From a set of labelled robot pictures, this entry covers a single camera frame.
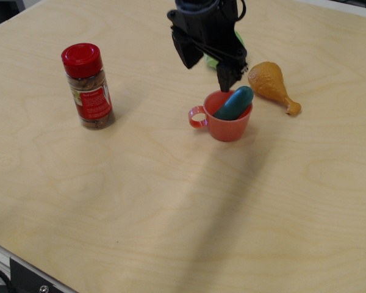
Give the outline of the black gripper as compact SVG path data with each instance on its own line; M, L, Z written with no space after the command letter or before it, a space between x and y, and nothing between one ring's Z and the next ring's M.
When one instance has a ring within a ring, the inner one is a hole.
M204 54L219 61L217 78L222 92L242 79L248 69L247 51L235 35L235 24L246 14L237 1L176 1L167 13L174 47L187 69Z

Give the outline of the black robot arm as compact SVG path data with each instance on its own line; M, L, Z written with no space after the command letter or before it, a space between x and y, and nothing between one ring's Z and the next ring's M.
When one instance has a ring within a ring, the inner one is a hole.
M207 55L217 61L220 90L228 92L247 68L247 51L235 33L235 24L246 13L237 1L176 1L167 13L171 36L182 63L191 69Z

